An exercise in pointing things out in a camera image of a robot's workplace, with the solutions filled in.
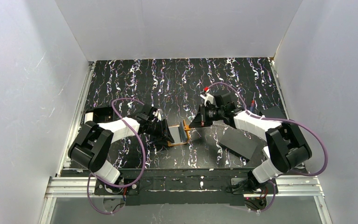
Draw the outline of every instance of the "white wall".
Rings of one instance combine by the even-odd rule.
[[[358,223],[358,1],[303,1],[275,61],[290,118],[327,145],[319,178],[333,222]],[[315,171],[323,155],[314,149]]]
[[[54,0],[0,1],[0,224],[39,221],[87,68]]]
[[[89,61],[274,56],[302,0],[56,0]]]

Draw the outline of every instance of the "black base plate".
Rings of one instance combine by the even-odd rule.
[[[247,178],[231,178],[231,185],[238,184],[239,182],[241,182],[243,180],[246,180],[246,179]],[[276,185],[276,180],[272,179],[271,181],[275,184],[275,193],[278,193],[278,186]],[[274,193],[274,188],[273,188],[274,186],[272,184],[267,183],[266,187],[268,189],[269,194]],[[243,195],[243,194],[253,194],[253,192],[241,189],[241,190],[238,190],[238,191],[234,192],[233,194],[235,194],[235,195]]]

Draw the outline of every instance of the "purple cable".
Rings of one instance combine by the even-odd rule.
[[[101,211],[101,210],[99,210],[99,209],[93,204],[93,202],[92,202],[92,200],[91,200],[91,198],[90,198],[90,192],[89,192],[89,189],[90,189],[90,179],[91,179],[91,176],[92,176],[92,175],[94,175],[94,174],[93,174],[93,173],[90,173],[89,179],[88,179],[88,181],[87,181],[87,198],[88,198],[88,200],[89,200],[90,205],[93,207],[93,209],[94,209],[95,211],[97,211],[97,212],[103,214],[103,215],[115,214],[116,212],[118,212],[118,211],[120,211],[121,209],[123,209],[124,206],[121,207],[121,208],[119,208],[118,210],[106,212],[106,211]]]
[[[122,122],[135,134],[136,138],[138,139],[140,145],[141,145],[141,149],[142,149],[142,168],[141,168],[141,172],[139,173],[139,176],[131,183],[128,183],[128,184],[125,184],[125,185],[116,185],[116,184],[112,184],[112,183],[109,183],[107,181],[105,181],[104,179],[102,178],[99,178],[99,176],[97,176],[97,178],[102,181],[103,183],[111,186],[111,187],[114,187],[114,188],[125,188],[125,187],[130,187],[132,186],[133,184],[135,184],[136,182],[138,182],[142,175],[143,175],[143,172],[145,171],[145,164],[146,164],[146,151],[145,151],[145,147],[142,143],[142,140],[141,140],[141,137],[139,136],[139,134],[137,133],[137,131],[135,131],[131,125],[129,125],[125,120],[123,120],[123,117],[120,115],[120,113],[116,110],[115,108],[115,102],[119,101],[119,100],[132,100],[132,101],[135,101],[135,102],[138,102],[142,105],[144,105],[144,103],[142,103],[141,101],[137,100],[137,99],[132,99],[132,98],[119,98],[119,99],[115,99],[112,101],[112,107],[113,107],[113,110],[114,112],[117,114],[117,116],[122,120]]]
[[[116,185],[116,184],[112,184],[112,183],[109,183],[107,181],[105,181],[104,179],[102,178],[99,178],[98,176],[96,176],[96,178],[98,178],[98,180],[102,181],[103,183],[111,186],[111,187],[114,187],[114,188],[125,188],[125,187],[129,187],[129,186],[132,186],[133,184],[135,184],[136,182],[138,182],[142,175],[143,175],[143,172],[145,171],[145,164],[146,164],[146,151],[145,151],[145,147],[142,143],[142,140],[139,136],[139,134],[137,133],[137,131],[134,130],[134,128],[131,127],[131,125],[129,125],[125,120],[123,120],[123,117],[121,116],[121,114],[116,110],[115,108],[115,102],[119,101],[119,100],[132,100],[132,101],[135,101],[135,102],[138,102],[142,105],[144,105],[144,103],[142,103],[141,101],[137,100],[137,99],[132,99],[132,98],[119,98],[119,99],[115,99],[112,101],[112,108],[113,108],[113,111],[118,115],[118,117],[123,121],[123,123],[135,134],[135,136],[137,137],[139,143],[141,144],[141,149],[142,149],[142,168],[141,168],[141,172],[139,173],[139,176],[131,183],[128,183],[128,184],[125,184],[125,185]],[[89,192],[89,188],[90,188],[90,179],[91,179],[91,175],[94,175],[93,173],[90,173],[89,175],[89,180],[87,181],[87,198],[89,199],[89,203],[91,204],[91,206],[94,208],[95,211],[101,213],[101,214],[104,214],[104,215],[110,215],[110,214],[114,214],[118,211],[120,211],[123,207],[121,207],[120,209],[116,210],[116,211],[113,211],[113,212],[105,212],[105,211],[101,211],[99,210],[91,201],[91,198],[90,198],[90,192]]]
[[[279,119],[279,118],[266,118],[266,117],[260,117],[260,116],[257,116],[253,113],[251,113],[249,110],[246,109],[246,104],[245,104],[245,100],[239,95],[239,93],[234,89],[234,87],[232,87],[231,85],[227,84],[227,83],[223,83],[223,82],[218,82],[218,83],[214,83],[212,85],[209,86],[209,88],[211,88],[212,86],[214,85],[217,85],[217,84],[221,84],[221,85],[225,85],[227,86],[229,89],[233,90],[238,98],[241,100],[241,102],[243,103],[244,107],[245,107],[245,112],[246,114],[248,114],[249,116],[251,116],[252,118],[256,118],[256,119],[262,119],[262,120],[271,120],[271,121],[279,121],[279,122],[284,122],[284,123],[290,123],[290,124],[295,124],[295,125],[298,125],[302,128],[304,128],[305,130],[307,130],[309,133],[311,133],[317,141],[319,141],[320,143],[320,146],[322,147],[323,149],[323,154],[324,154],[324,163],[323,163],[323,166],[322,168],[317,171],[316,173],[313,173],[313,174],[304,174],[304,173],[301,173],[301,172],[298,172],[298,171],[294,171],[296,174],[299,174],[299,175],[303,175],[303,176],[316,176],[316,175],[319,175],[321,173],[323,173],[325,170],[326,170],[326,167],[327,167],[327,163],[329,161],[329,157],[328,157],[328,154],[327,154],[327,150],[326,150],[326,146],[324,145],[323,141],[320,139],[320,137],[315,133],[313,132],[312,130],[310,130],[308,127],[306,127],[305,125],[301,124],[301,123],[298,123],[296,121],[293,121],[293,120],[288,120],[288,119]]]

